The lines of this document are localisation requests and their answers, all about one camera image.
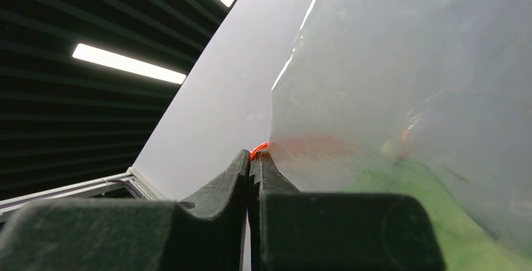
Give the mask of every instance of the ceiling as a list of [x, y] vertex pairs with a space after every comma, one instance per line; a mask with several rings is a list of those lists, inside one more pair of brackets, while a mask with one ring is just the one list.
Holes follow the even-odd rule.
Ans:
[[76, 60], [78, 43], [188, 74], [218, 0], [3, 0], [0, 199], [122, 173], [179, 85]]

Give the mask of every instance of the white wall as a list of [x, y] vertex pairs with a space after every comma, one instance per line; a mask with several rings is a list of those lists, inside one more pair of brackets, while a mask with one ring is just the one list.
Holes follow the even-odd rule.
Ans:
[[187, 197], [269, 139], [271, 88], [311, 1], [236, 2], [133, 164], [165, 197]]

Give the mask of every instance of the green object inside plastic bag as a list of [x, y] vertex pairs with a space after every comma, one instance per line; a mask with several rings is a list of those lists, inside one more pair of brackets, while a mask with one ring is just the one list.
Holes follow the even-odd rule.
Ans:
[[373, 163], [344, 191], [407, 194], [418, 199], [433, 224], [448, 271], [532, 270], [532, 259], [498, 245], [424, 164], [413, 160]]

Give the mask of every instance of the clear plastic wrap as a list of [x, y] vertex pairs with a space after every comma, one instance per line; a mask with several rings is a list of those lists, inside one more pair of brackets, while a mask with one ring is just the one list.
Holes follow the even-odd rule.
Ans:
[[532, 0], [313, 0], [272, 89], [303, 191], [410, 194], [449, 270], [532, 270]]

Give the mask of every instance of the plastic bag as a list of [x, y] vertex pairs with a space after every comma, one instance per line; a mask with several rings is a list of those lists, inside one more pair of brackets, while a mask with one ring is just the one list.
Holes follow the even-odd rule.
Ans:
[[277, 167], [454, 211], [449, 270], [532, 270], [531, 19], [532, 0], [313, 0], [272, 89]]

